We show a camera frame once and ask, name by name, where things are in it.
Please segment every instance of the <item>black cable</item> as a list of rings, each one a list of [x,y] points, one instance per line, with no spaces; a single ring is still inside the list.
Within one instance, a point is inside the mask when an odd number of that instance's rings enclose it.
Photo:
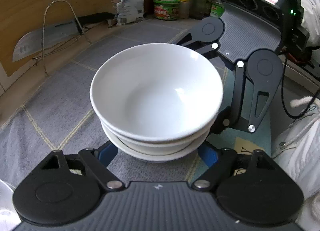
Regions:
[[[285,107],[284,99],[283,99],[284,73],[285,73],[285,68],[287,66],[287,61],[288,61],[288,58],[285,57],[284,67],[283,67],[283,75],[282,75],[282,80],[281,80],[281,101],[282,101],[282,106],[283,106],[283,109],[284,109],[285,113],[287,114],[287,116],[289,116],[292,119],[300,119],[302,116],[304,116],[310,110],[311,105],[313,104],[314,100],[317,98],[317,96],[320,93],[320,88],[318,88],[317,92],[314,94],[314,96],[312,97],[312,99],[310,100],[310,102],[308,103],[307,107],[305,108],[305,110],[303,112],[301,112],[299,115],[291,115],[288,112],[287,108]]]

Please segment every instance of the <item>jar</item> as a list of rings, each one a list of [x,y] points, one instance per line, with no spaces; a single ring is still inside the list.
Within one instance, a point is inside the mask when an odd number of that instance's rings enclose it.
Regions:
[[[180,1],[180,18],[188,19],[190,10],[190,0],[179,0]]]
[[[153,0],[155,17],[160,20],[176,20],[179,18],[179,0]]]

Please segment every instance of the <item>white cloth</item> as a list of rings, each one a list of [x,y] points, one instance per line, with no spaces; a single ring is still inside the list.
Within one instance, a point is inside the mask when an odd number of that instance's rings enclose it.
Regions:
[[[292,107],[311,97],[293,100]],[[272,144],[272,158],[299,185],[305,202],[297,223],[307,231],[320,230],[320,101],[294,121]]]
[[[320,46],[320,0],[301,0],[302,26],[310,33],[307,46]]]

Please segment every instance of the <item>black knife handle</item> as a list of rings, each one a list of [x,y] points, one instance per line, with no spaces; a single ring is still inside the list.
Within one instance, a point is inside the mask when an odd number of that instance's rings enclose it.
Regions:
[[[86,16],[78,17],[81,27],[84,27],[86,24],[96,24],[103,22],[105,20],[112,20],[115,17],[112,13],[96,13]],[[76,22],[77,29],[80,35],[82,35],[82,30],[79,27],[79,24]]]

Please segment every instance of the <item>white sleeve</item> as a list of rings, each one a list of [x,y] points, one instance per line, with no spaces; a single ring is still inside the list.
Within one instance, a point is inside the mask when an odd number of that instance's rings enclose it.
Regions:
[[[301,0],[302,26],[310,33],[307,46],[320,46],[320,0]]]

